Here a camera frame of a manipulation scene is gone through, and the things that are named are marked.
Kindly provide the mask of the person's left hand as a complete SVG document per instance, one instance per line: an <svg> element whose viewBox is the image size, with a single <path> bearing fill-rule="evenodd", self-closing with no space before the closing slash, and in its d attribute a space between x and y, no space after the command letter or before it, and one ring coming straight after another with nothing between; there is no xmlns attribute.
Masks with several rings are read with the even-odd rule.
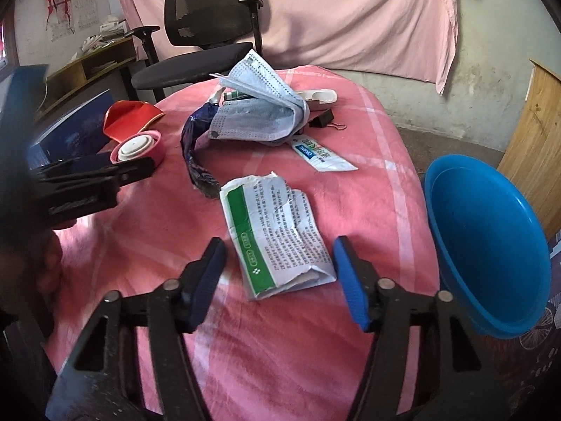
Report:
<svg viewBox="0 0 561 421"><path fill-rule="evenodd" d="M52 229L1 221L1 310L10 315L52 309L63 250Z"/></svg>

